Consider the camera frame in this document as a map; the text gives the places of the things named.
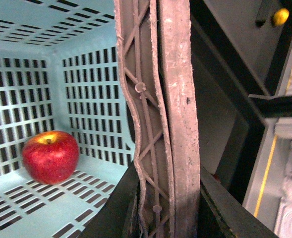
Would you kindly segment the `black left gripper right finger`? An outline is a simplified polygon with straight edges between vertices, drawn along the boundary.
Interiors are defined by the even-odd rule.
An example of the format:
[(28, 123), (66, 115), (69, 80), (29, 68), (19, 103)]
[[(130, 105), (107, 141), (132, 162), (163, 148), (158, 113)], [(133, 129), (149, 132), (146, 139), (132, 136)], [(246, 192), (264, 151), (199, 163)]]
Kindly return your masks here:
[(202, 166), (198, 209), (199, 238), (276, 238)]

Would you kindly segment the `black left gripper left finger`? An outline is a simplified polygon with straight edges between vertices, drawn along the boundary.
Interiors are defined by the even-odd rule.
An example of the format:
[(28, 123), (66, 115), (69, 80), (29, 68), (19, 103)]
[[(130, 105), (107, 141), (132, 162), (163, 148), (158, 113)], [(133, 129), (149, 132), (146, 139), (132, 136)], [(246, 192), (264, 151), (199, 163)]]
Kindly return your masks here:
[(131, 164), (109, 199), (81, 233), (82, 238), (140, 237), (139, 177)]

